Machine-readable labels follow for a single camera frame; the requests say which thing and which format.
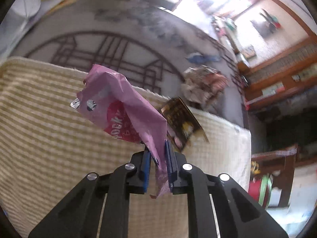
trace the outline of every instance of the beige striped blanket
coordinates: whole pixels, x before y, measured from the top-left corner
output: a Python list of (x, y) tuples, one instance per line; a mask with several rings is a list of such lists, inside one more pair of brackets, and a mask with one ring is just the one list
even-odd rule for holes
[[(0, 204), (22, 237), (87, 173), (110, 173), (142, 145), (117, 140), (69, 107), (86, 73), (25, 58), (0, 66)], [(167, 98), (136, 88), (154, 107)], [(248, 187), (250, 132), (191, 109), (210, 143), (193, 143), (187, 161), (230, 174)], [(155, 193), (151, 174), (149, 194)], [(131, 195), (129, 237), (188, 237), (186, 195)]]

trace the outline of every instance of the crumpled paper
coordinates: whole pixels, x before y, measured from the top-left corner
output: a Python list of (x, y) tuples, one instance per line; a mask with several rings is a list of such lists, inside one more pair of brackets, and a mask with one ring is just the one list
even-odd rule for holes
[(228, 85), (220, 71), (201, 65), (184, 72), (181, 89), (187, 100), (202, 105), (210, 103)]
[(77, 93), (70, 106), (117, 139), (144, 142), (157, 166), (157, 196), (169, 191), (165, 187), (168, 180), (164, 154), (166, 119), (125, 76), (109, 68), (93, 65), (84, 84), (85, 88)]

